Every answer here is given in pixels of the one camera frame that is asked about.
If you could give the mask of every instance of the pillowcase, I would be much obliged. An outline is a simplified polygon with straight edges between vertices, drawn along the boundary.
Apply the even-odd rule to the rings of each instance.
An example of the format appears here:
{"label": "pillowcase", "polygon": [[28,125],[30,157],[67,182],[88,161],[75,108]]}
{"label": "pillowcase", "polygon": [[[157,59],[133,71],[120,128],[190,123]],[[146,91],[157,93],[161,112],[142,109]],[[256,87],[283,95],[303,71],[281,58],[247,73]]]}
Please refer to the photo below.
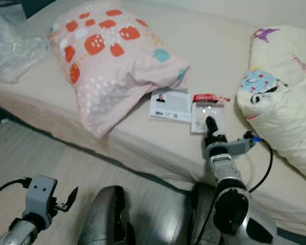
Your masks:
{"label": "pillowcase", "polygon": [[258,29],[250,68],[239,107],[259,136],[306,175],[306,30]]}
{"label": "pillowcase", "polygon": [[146,93],[188,88],[188,62],[122,1],[89,2],[62,14],[50,39],[75,88],[81,122],[97,138]]}

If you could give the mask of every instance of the white bed sheet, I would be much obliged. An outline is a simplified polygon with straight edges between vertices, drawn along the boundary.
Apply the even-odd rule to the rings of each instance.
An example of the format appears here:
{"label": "white bed sheet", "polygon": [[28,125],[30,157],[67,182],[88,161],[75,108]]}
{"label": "white bed sheet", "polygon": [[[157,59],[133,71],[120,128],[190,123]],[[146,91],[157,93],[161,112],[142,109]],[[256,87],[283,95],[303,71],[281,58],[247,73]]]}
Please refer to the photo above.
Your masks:
{"label": "white bed sheet", "polygon": [[[30,19],[34,34],[47,31],[61,12],[79,3],[58,0]],[[191,63],[191,93],[231,97],[226,107],[228,139],[248,128],[234,101],[248,67],[253,28],[212,16],[130,2],[173,50]],[[154,174],[181,189],[196,181],[213,183],[205,168],[199,135],[188,124],[149,120],[149,97],[99,142],[81,125],[73,88],[65,81],[53,54],[27,72],[18,84],[0,84],[0,106],[55,137],[120,160],[135,170]],[[269,161],[256,146],[236,159],[245,183],[253,186]],[[276,158],[267,181],[253,194],[279,227],[306,235],[306,179]]]}

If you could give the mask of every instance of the clear plastic packet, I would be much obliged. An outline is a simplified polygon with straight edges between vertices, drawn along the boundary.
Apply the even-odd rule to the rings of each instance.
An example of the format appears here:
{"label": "clear plastic packet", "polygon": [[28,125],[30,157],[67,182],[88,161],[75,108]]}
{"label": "clear plastic packet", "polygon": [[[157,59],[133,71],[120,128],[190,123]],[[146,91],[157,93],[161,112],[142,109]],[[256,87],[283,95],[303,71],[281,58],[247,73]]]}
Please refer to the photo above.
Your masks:
{"label": "clear plastic packet", "polygon": [[191,132],[207,132],[208,126],[206,124],[206,118],[211,116],[218,127],[218,131],[215,132],[215,134],[225,134],[226,122],[223,114],[223,107],[229,101],[229,98],[216,96],[210,93],[196,94],[192,102]]}
{"label": "clear plastic packet", "polygon": [[47,47],[47,40],[27,35],[27,19],[19,1],[0,1],[0,81],[17,82],[46,58]]}

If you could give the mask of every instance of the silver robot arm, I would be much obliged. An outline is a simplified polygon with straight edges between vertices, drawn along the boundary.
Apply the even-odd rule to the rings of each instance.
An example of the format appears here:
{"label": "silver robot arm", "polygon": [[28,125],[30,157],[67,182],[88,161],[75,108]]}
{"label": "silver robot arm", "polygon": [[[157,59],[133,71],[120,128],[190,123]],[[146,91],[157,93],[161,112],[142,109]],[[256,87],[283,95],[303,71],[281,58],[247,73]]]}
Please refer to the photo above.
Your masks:
{"label": "silver robot arm", "polygon": [[214,224],[226,245],[272,244],[277,227],[252,199],[242,182],[232,156],[244,154],[254,145],[252,135],[227,142],[217,131],[215,121],[207,118],[209,131],[205,138],[210,166],[217,181]]}
{"label": "silver robot arm", "polygon": [[70,209],[78,187],[71,192],[65,204],[58,204],[53,197],[57,182],[46,176],[37,176],[30,182],[22,219],[16,218],[12,222],[9,231],[0,238],[0,245],[31,245],[37,234],[51,225],[58,211],[67,212]]}

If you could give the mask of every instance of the purple star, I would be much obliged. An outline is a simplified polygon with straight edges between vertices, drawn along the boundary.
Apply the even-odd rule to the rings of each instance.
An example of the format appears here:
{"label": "purple star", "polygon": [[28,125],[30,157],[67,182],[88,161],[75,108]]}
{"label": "purple star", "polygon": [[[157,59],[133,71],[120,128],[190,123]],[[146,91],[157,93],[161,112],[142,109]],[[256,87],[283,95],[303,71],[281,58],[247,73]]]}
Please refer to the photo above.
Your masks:
{"label": "purple star", "polygon": [[280,29],[258,29],[255,33],[254,36],[255,38],[258,38],[260,40],[266,41],[267,43],[269,42],[269,40],[267,39],[267,35],[269,35],[272,32],[276,32]]}

